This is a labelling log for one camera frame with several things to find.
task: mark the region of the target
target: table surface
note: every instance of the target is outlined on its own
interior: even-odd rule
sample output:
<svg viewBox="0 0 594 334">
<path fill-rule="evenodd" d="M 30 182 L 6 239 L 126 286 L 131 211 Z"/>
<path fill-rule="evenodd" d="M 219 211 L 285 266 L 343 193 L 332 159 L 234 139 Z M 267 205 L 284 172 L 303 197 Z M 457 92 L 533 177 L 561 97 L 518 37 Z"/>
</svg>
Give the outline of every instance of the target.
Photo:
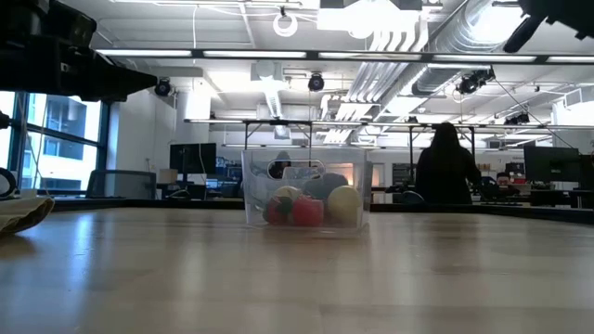
<svg viewBox="0 0 594 334">
<path fill-rule="evenodd" d="M 376 213 L 358 238 L 244 212 L 56 213 L 0 239 L 0 333 L 588 333 L 594 230 Z"/>
</svg>

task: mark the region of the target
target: cloth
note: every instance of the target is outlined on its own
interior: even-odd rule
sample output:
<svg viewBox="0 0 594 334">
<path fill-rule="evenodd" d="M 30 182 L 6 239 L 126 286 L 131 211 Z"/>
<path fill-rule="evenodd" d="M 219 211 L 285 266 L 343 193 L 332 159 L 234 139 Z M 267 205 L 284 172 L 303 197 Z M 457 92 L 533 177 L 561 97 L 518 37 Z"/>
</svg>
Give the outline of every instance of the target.
<svg viewBox="0 0 594 334">
<path fill-rule="evenodd" d="M 53 199 L 0 201 L 0 235 L 17 233 L 41 223 L 54 209 Z"/>
</svg>

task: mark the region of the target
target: computer monitor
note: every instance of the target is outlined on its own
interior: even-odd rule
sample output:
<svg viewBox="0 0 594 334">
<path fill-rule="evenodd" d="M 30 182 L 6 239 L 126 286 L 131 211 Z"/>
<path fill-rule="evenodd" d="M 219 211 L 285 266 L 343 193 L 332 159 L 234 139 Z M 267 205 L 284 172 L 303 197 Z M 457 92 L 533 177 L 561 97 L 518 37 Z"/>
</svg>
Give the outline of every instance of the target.
<svg viewBox="0 0 594 334">
<path fill-rule="evenodd" d="M 187 181 L 189 173 L 216 173 L 216 144 L 175 144 L 169 151 L 169 168 Z"/>
<path fill-rule="evenodd" d="M 578 182 L 580 159 L 577 148 L 524 147 L 526 179 L 542 182 Z"/>
<path fill-rule="evenodd" d="M 582 173 L 579 180 L 579 187 L 585 190 L 594 190 L 594 157 L 581 155 Z"/>
</svg>

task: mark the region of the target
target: person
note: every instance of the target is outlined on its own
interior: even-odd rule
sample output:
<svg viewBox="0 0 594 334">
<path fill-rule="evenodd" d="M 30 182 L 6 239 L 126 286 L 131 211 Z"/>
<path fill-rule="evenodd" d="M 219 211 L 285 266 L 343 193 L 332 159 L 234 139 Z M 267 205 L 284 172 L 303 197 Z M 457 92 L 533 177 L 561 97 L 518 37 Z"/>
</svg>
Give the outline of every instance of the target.
<svg viewBox="0 0 594 334">
<path fill-rule="evenodd" d="M 416 192 L 431 204 L 472 204 L 466 180 L 478 184 L 481 172 L 472 154 L 460 145 L 454 125 L 441 123 L 431 146 L 420 154 Z"/>
<path fill-rule="evenodd" d="M 287 167 L 291 167 L 291 157 L 286 151 L 280 151 L 274 163 L 268 169 L 268 174 L 274 179 L 281 179 Z"/>
</svg>

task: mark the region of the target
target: clear plastic bin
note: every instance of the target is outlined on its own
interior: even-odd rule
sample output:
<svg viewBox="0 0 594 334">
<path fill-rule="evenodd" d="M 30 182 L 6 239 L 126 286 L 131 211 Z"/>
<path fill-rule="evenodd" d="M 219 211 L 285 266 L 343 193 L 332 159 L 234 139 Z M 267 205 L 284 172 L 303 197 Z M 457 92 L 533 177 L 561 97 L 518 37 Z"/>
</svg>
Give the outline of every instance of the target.
<svg viewBox="0 0 594 334">
<path fill-rule="evenodd" d="M 247 224 L 320 232 L 367 224 L 372 164 L 361 148 L 242 152 Z"/>
</svg>

